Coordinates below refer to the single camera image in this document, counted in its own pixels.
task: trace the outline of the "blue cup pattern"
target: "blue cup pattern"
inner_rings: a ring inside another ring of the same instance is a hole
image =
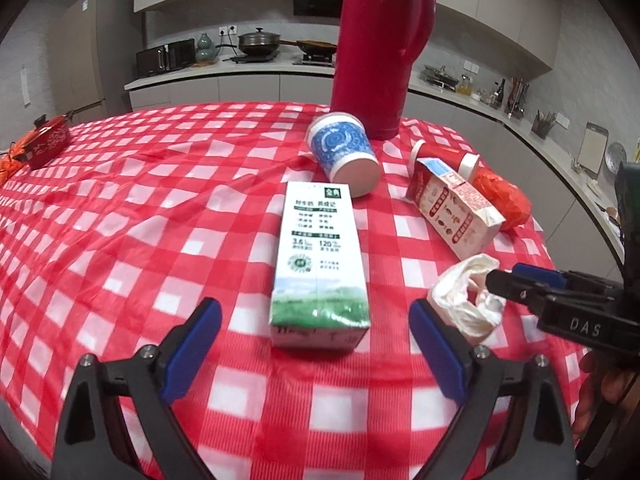
[[[375,156],[364,130],[347,121],[329,124],[319,130],[311,140],[311,150],[327,176],[338,161],[351,153]]]

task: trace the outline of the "red thermos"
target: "red thermos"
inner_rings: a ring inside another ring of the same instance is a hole
[[[436,0],[344,0],[331,98],[369,139],[398,134],[411,68],[431,35]]]

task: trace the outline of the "red plastic bag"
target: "red plastic bag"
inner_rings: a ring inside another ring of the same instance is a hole
[[[531,202],[521,190],[487,168],[478,168],[473,186],[504,216],[500,231],[524,224],[531,216]]]

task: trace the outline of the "blue gripper pad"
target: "blue gripper pad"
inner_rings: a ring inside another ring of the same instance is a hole
[[[543,269],[527,264],[515,264],[511,273],[519,278],[545,283],[551,288],[566,288],[566,278],[556,270]]]
[[[409,327],[442,394],[458,407],[462,406],[468,397],[463,365],[419,301],[414,301],[409,307]]]
[[[193,321],[193,325],[175,350],[164,372],[164,387],[160,396],[168,405],[187,394],[222,326],[220,304],[212,298],[205,298],[202,302],[205,305],[200,316],[195,320],[188,320],[187,323]]]

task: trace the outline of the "table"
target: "table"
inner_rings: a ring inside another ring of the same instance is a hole
[[[373,142],[384,169],[354,200],[372,327],[352,354],[271,348],[267,327],[286,182],[325,180],[304,142],[326,108],[226,103],[82,124],[41,170],[0,190],[0,395],[42,452],[79,357],[125,358],[157,344],[203,296],[223,329],[185,399],[187,436],[219,480],[406,480],[454,414],[408,330],[408,305],[456,257],[404,200],[412,141],[471,151],[449,128],[404,120]],[[533,220],[488,253],[552,265]],[[575,409],[577,346],[543,335],[509,304],[487,344],[503,358],[549,355]],[[138,455],[157,475],[132,404]],[[496,406],[470,475],[482,473],[506,403]]]

